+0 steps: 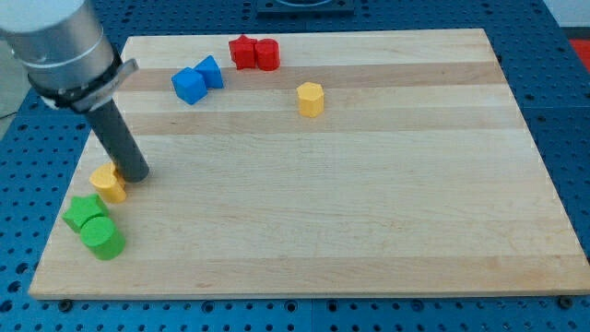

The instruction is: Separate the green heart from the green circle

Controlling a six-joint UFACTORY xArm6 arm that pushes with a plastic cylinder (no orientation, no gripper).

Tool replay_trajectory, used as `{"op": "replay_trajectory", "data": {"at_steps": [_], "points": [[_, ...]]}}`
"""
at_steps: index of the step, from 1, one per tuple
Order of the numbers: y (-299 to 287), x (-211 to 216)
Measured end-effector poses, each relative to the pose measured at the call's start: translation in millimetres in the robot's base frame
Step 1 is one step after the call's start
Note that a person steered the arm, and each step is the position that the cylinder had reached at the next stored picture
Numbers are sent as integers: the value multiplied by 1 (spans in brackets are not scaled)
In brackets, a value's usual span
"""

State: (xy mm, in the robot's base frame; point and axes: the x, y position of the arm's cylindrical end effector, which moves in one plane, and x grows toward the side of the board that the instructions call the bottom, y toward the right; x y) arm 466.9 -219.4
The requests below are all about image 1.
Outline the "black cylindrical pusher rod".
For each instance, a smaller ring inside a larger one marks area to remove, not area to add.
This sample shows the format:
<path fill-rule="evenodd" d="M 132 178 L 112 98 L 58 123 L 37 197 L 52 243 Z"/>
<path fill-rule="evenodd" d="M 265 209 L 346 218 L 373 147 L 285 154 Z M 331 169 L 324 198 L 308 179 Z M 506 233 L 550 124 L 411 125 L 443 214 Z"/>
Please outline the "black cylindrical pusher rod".
<path fill-rule="evenodd" d="M 144 180 L 149 173 L 148 163 L 114 101 L 107 101 L 85 117 L 124 180 Z"/>

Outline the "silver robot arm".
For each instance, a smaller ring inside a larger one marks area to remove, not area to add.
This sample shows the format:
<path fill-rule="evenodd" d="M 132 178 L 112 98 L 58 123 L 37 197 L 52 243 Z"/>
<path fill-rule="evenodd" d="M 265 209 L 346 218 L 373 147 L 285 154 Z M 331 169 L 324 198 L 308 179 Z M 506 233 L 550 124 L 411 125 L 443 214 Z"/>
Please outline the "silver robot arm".
<path fill-rule="evenodd" d="M 46 104 L 87 118 L 125 181 L 148 176 L 148 164 L 113 100 L 138 64 L 121 59 L 89 0 L 3 1 L 1 36 Z"/>

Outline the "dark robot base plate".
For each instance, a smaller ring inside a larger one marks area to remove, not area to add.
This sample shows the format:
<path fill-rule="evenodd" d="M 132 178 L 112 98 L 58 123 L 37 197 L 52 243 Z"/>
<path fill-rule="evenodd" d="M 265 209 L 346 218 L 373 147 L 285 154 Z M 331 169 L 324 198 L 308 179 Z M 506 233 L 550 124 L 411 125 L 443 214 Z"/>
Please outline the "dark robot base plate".
<path fill-rule="evenodd" d="M 256 0 L 257 16 L 308 15 L 354 12 L 354 0 Z"/>

